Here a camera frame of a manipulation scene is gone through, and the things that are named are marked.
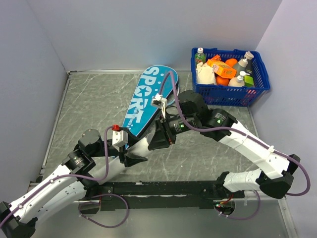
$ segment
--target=gray floor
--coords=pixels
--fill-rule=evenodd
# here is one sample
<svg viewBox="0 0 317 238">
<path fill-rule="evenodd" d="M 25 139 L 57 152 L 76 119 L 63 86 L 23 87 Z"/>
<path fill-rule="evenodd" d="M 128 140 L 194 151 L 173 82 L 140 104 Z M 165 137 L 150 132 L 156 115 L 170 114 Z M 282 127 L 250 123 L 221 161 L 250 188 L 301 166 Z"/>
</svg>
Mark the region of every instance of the gray floor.
<svg viewBox="0 0 317 238">
<path fill-rule="evenodd" d="M 192 89 L 190 72 L 179 72 L 180 90 Z M 95 128 L 101 132 L 122 124 L 140 74 L 74 74 L 63 103 L 50 148 L 45 177 L 66 158 L 81 134 Z M 255 133 L 247 108 L 223 107 L 250 132 Z M 96 158 L 96 167 L 104 158 Z M 147 162 L 137 164 L 113 181 L 214 180 L 223 171 L 244 172 L 256 166 L 235 150 L 189 131 L 177 136 L 176 144 L 156 150 Z"/>
<path fill-rule="evenodd" d="M 95 128 L 103 134 L 107 126 L 123 122 L 139 76 L 71 75 L 49 151 L 46 176 L 72 151 L 83 131 Z M 192 88 L 191 73 L 179 72 L 179 78 L 181 91 Z M 223 108 L 255 133 L 247 108 Z M 104 158 L 97 158 L 96 161 L 98 168 L 105 164 Z M 254 169 L 256 166 L 233 149 L 191 131 L 178 135 L 176 145 L 154 152 L 148 162 L 127 169 L 114 181 L 212 180 L 223 171 L 242 172 Z M 249 216 L 256 205 L 256 201 L 248 201 L 248 206 L 244 206 L 243 201 L 237 202 L 234 215 Z M 40 225 L 33 237 L 289 237 L 277 200 L 262 201 L 259 214 L 248 221 L 225 219 L 219 217 L 214 210 L 198 208 L 132 209 L 128 220 L 117 229 L 103 229 L 79 218 L 77 206 L 77 203 L 73 203 L 53 215 Z M 124 211 L 117 210 L 99 212 L 94 218 L 103 224 L 114 225 L 123 216 Z M 294 229 L 291 221 L 286 225 Z"/>
<path fill-rule="evenodd" d="M 257 201 L 236 202 L 237 217 L 251 215 Z M 124 210 L 99 212 L 96 221 L 113 226 Z M 215 210 L 198 208 L 132 209 L 118 228 L 105 229 L 78 217 L 73 203 L 41 224 L 32 238 L 287 238 L 281 210 L 275 200 L 262 201 L 262 209 L 251 220 L 235 221 L 219 217 Z"/>
</svg>

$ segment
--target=gray marble floor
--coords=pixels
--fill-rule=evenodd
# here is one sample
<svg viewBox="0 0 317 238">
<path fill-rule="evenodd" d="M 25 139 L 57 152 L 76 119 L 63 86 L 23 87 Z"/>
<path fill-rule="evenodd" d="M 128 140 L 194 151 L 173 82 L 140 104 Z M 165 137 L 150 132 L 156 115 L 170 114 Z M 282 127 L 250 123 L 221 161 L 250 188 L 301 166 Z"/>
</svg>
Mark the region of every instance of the gray marble floor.
<svg viewBox="0 0 317 238">
<path fill-rule="evenodd" d="M 190 72 L 179 72 L 180 90 L 192 89 Z M 73 74 L 49 152 L 45 177 L 73 150 L 81 134 L 95 128 L 101 132 L 122 124 L 140 74 Z M 255 133 L 247 108 L 222 107 Z M 96 167 L 105 165 L 96 158 Z M 189 131 L 176 144 L 155 151 L 147 162 L 128 168 L 113 181 L 214 180 L 223 171 L 244 172 L 257 167 L 233 149 Z"/>
</svg>

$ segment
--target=orange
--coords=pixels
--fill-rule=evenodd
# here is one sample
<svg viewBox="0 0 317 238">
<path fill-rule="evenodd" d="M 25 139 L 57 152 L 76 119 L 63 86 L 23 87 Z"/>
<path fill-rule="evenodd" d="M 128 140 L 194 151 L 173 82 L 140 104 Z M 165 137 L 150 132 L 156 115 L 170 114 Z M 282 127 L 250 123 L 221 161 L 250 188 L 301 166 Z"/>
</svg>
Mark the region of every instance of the orange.
<svg viewBox="0 0 317 238">
<path fill-rule="evenodd" d="M 230 67 L 233 67 L 237 62 L 238 60 L 231 58 L 231 59 L 227 59 L 225 63 L 229 65 Z"/>
<path fill-rule="evenodd" d="M 230 80 L 230 79 L 228 79 L 228 78 L 223 78 L 223 77 L 221 77 L 221 76 L 219 76 L 219 75 L 216 77 L 217 85 L 228 86 L 229 80 Z"/>
</svg>

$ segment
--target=cable tie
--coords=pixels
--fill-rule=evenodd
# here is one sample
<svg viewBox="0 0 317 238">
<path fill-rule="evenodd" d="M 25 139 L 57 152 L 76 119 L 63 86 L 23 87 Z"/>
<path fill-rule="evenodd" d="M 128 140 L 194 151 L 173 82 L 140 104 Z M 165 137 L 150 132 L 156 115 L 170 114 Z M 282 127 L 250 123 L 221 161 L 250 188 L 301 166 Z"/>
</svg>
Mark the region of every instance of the cable tie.
<svg viewBox="0 0 317 238">
<path fill-rule="evenodd" d="M 243 140 L 241 141 L 241 143 L 237 144 L 236 146 L 232 147 L 233 149 L 238 148 L 240 145 L 243 145 L 243 143 L 246 141 L 246 139 L 248 138 L 249 135 L 249 130 L 246 131 L 246 135 L 243 137 Z"/>
<path fill-rule="evenodd" d="M 267 149 L 270 153 L 274 153 L 274 146 L 271 145 L 268 149 Z"/>
</svg>

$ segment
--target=white lettering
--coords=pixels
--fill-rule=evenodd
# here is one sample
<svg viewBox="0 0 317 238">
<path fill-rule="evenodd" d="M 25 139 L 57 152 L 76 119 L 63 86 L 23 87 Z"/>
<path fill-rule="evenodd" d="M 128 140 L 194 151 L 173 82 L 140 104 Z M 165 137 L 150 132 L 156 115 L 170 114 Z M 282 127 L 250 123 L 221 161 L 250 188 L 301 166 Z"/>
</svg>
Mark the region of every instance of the white lettering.
<svg viewBox="0 0 317 238">
<path fill-rule="evenodd" d="M 141 76 L 142 79 L 145 79 L 145 84 L 146 85 L 153 85 L 156 81 L 156 77 L 153 76 L 147 76 L 147 75 L 142 75 Z"/>
<path fill-rule="evenodd" d="M 146 69 L 143 73 L 144 74 L 152 74 L 153 73 L 153 75 L 157 75 L 159 73 L 159 68 L 158 67 L 151 67 L 151 68 L 149 68 L 149 70 Z"/>
<path fill-rule="evenodd" d="M 148 101 L 149 101 L 148 99 L 144 99 L 144 102 L 143 102 L 143 98 L 132 98 L 131 104 L 128 110 L 130 110 L 131 108 L 137 108 L 139 110 L 142 110 L 146 107 Z"/>
<path fill-rule="evenodd" d="M 148 96 L 152 93 L 152 88 L 146 85 L 138 86 L 135 91 L 134 95 L 137 97 L 143 97 L 143 96 Z"/>
<path fill-rule="evenodd" d="M 126 118 L 130 118 L 130 119 L 134 119 L 136 118 L 136 123 L 140 123 L 141 121 L 141 117 L 142 117 L 143 111 L 139 110 L 138 113 L 134 113 L 134 114 L 127 114 L 125 115 Z"/>
</svg>

